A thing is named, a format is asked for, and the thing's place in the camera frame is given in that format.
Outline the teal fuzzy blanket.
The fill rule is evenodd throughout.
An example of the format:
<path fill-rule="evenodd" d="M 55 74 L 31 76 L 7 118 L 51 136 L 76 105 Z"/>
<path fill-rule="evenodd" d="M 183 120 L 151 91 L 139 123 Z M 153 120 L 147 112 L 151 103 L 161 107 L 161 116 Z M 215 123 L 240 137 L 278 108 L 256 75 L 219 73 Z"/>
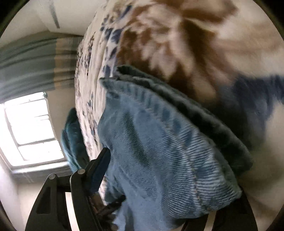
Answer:
<path fill-rule="evenodd" d="M 76 108 L 71 108 L 61 132 L 61 145 L 73 173 L 89 163 Z"/>

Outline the bright window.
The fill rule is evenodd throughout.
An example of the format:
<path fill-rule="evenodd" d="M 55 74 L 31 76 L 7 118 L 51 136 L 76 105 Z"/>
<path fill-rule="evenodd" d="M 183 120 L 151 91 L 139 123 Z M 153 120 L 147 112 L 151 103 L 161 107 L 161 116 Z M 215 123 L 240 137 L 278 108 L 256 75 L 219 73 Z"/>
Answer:
<path fill-rule="evenodd" d="M 1 151 L 12 167 L 64 159 L 45 92 L 1 104 Z"/>

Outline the blue denim pants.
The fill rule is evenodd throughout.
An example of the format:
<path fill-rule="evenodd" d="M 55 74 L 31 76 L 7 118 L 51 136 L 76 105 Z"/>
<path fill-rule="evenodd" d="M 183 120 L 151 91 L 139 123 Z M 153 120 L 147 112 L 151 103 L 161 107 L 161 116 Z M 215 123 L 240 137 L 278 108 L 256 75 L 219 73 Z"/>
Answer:
<path fill-rule="evenodd" d="M 105 201 L 124 195 L 119 230 L 171 230 L 241 196 L 246 146 L 207 109 L 131 66 L 102 78 L 101 144 L 111 153 Z"/>

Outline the cream floral fleece blanket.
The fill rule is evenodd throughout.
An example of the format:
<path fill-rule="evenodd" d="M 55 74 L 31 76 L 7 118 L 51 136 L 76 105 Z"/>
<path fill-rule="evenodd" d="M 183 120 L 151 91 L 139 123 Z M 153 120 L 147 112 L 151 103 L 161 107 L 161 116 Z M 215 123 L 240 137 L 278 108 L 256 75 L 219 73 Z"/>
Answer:
<path fill-rule="evenodd" d="M 107 1 L 78 47 L 76 110 L 89 158 L 106 90 L 131 66 L 207 109 L 246 146 L 237 177 L 258 230 L 283 230 L 283 1 Z"/>

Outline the grey green striped curtain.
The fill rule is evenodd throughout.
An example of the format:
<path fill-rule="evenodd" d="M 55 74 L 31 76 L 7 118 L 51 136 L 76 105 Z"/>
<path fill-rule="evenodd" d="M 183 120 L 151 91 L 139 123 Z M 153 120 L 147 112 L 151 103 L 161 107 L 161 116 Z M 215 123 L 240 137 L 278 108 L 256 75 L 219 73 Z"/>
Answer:
<path fill-rule="evenodd" d="M 1 103 L 74 85 L 82 36 L 38 33 L 1 48 Z"/>

